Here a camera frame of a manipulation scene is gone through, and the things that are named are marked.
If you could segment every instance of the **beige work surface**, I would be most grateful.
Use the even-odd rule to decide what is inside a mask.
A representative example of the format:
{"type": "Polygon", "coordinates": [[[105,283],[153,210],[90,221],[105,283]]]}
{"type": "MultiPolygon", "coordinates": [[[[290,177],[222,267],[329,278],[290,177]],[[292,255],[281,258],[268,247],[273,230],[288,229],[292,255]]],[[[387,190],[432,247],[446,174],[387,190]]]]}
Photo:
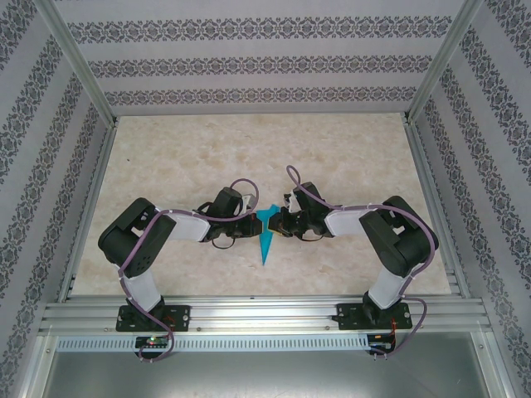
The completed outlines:
{"type": "MultiPolygon", "coordinates": [[[[238,114],[123,117],[76,276],[74,294],[122,294],[97,247],[134,199],[192,210],[239,177],[260,188],[258,208],[282,205],[296,166],[330,203],[381,203],[400,195],[429,221],[399,114],[238,114]]],[[[250,193],[245,183],[236,188],[250,193]]],[[[382,265],[365,235],[305,243],[275,236],[262,266],[258,237],[229,250],[169,241],[151,267],[161,294],[363,294],[382,265]]],[[[437,256],[408,289],[448,294],[437,256]]]]}

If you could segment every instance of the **metal corner post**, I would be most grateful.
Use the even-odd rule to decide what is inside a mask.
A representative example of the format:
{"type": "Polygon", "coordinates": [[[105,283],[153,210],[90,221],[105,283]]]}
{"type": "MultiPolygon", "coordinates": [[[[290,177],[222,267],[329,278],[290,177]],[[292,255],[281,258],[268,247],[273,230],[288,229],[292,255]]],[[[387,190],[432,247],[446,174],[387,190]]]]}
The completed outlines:
{"type": "Polygon", "coordinates": [[[470,335],[490,396],[515,398],[514,388],[494,333],[491,331],[471,332],[470,335]]]}
{"type": "Polygon", "coordinates": [[[443,70],[450,61],[452,54],[459,45],[459,41],[466,32],[466,29],[472,22],[474,15],[480,9],[482,0],[465,0],[454,21],[450,26],[450,30],[446,34],[444,41],[439,48],[439,51],[433,58],[433,61],[428,68],[428,72],[424,76],[415,96],[412,100],[412,105],[409,108],[408,120],[415,121],[422,112],[424,104],[430,97],[435,84],[441,77],[443,70]]]}
{"type": "Polygon", "coordinates": [[[37,336],[17,398],[41,398],[56,354],[58,337],[37,336]]]}
{"type": "Polygon", "coordinates": [[[57,10],[54,0],[34,0],[34,3],[90,99],[98,109],[100,116],[105,121],[105,126],[109,127],[115,119],[109,102],[92,74],[89,64],[83,54],[81,54],[81,50],[62,19],[59,10],[57,10]]]}

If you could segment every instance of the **enclosure wall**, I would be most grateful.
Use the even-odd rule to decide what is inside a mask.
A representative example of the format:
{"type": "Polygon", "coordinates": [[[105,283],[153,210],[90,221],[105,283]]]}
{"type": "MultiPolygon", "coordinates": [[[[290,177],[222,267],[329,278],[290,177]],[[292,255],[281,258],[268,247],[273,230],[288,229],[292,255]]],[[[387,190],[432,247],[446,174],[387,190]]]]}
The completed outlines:
{"type": "Polygon", "coordinates": [[[56,2],[117,115],[405,111],[461,4],[56,2]]]}
{"type": "Polygon", "coordinates": [[[0,2],[0,396],[56,300],[106,128],[34,4],[0,2]]]}
{"type": "Polygon", "coordinates": [[[470,291],[531,395],[531,2],[486,1],[417,120],[470,291]]]}

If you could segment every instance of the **perforated metal strip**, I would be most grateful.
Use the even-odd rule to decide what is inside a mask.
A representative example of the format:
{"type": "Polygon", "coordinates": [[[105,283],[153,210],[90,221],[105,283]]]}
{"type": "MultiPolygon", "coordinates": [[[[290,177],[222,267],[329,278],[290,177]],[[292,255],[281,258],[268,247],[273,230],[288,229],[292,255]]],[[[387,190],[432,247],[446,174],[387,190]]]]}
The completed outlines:
{"type": "MultiPolygon", "coordinates": [[[[131,352],[136,336],[60,337],[58,352],[131,352]]],[[[178,336],[179,352],[342,351],[368,349],[367,335],[178,336]]],[[[164,349],[146,348],[160,352],[164,349]]]]}

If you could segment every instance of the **robotic arm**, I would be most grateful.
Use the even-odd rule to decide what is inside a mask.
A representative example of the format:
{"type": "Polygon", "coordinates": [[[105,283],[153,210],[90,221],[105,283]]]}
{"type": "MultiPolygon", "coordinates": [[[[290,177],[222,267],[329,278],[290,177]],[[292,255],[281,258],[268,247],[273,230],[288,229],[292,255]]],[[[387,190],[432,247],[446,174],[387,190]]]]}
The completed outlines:
{"type": "Polygon", "coordinates": [[[425,231],[398,211],[409,213],[421,221],[429,230],[437,249],[439,243],[435,233],[401,197],[390,197],[381,206],[397,211],[369,208],[333,210],[322,203],[312,182],[300,185],[311,195],[300,187],[286,194],[285,207],[270,218],[268,228],[283,236],[296,236],[301,240],[304,240],[307,231],[326,238],[367,234],[383,268],[376,283],[363,296],[363,313],[375,328],[387,327],[412,272],[418,265],[425,263],[431,253],[425,231]]]}
{"type": "Polygon", "coordinates": [[[253,195],[242,196],[235,189],[225,187],[218,193],[214,202],[201,205],[193,213],[183,211],[164,214],[146,231],[150,221],[160,210],[147,199],[141,197],[135,200],[98,240],[98,246],[107,260],[119,269],[139,242],[140,236],[135,231],[144,231],[146,234],[144,242],[124,269],[123,282],[129,294],[128,310],[120,311],[127,318],[123,322],[124,326],[134,325],[137,330],[144,331],[158,328],[153,320],[144,316],[133,305],[133,301],[152,317],[171,326],[173,317],[168,315],[168,309],[149,269],[167,240],[213,243],[221,234],[225,234],[232,238],[234,243],[236,239],[259,235],[262,232],[262,223],[256,218],[256,213],[250,212],[255,206],[256,197],[253,195]]]}

